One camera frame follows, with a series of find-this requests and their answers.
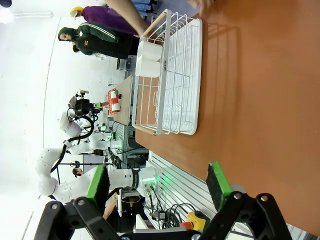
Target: white wire dish rack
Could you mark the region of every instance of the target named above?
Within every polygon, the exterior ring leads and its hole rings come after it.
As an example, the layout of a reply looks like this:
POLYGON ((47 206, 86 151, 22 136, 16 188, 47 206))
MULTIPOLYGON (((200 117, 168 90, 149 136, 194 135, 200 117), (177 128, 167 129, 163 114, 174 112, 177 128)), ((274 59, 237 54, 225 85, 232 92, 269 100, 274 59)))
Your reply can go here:
POLYGON ((166 9, 144 32, 142 40, 162 45, 161 72, 157 78, 135 77, 132 125, 154 135, 194 134, 200 96, 202 21, 166 9))

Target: screw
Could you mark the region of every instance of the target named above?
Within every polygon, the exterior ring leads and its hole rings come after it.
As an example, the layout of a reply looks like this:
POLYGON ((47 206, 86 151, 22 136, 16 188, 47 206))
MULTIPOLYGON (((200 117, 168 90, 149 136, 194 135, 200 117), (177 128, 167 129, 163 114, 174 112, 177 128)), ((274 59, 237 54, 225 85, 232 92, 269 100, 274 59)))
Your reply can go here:
POLYGON ((83 200, 78 201, 78 205, 82 206, 83 204, 85 204, 85 201, 83 201, 83 200))
POLYGON ((263 196, 261 197, 261 200, 264 201, 264 202, 266 202, 266 201, 268 200, 268 196, 263 195, 263 196))
POLYGON ((241 193, 236 193, 233 197, 235 199, 240 199, 242 196, 241 196, 241 193))
POLYGON ((195 234, 191 237, 191 240, 198 240, 200 238, 200 234, 195 234))

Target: white cup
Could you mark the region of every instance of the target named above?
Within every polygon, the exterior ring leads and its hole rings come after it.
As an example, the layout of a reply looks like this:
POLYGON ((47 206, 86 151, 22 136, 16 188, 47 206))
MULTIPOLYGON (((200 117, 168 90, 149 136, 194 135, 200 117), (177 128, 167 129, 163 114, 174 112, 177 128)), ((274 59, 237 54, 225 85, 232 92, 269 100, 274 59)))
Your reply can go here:
POLYGON ((138 57, 135 64, 135 75, 140 77, 157 78, 160 76, 161 64, 158 61, 151 61, 138 57))
POLYGON ((138 46, 137 58, 143 57, 152 61, 158 61, 162 55, 162 46, 142 40, 138 46))

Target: human hand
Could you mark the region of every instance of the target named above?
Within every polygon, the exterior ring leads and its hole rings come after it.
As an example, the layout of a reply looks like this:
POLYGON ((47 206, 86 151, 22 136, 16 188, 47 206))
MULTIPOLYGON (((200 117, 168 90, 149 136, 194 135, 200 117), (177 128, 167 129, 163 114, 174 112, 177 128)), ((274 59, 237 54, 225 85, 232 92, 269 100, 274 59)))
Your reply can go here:
POLYGON ((199 8, 200 17, 209 9, 211 1, 214 0, 189 0, 189 4, 194 8, 199 8))

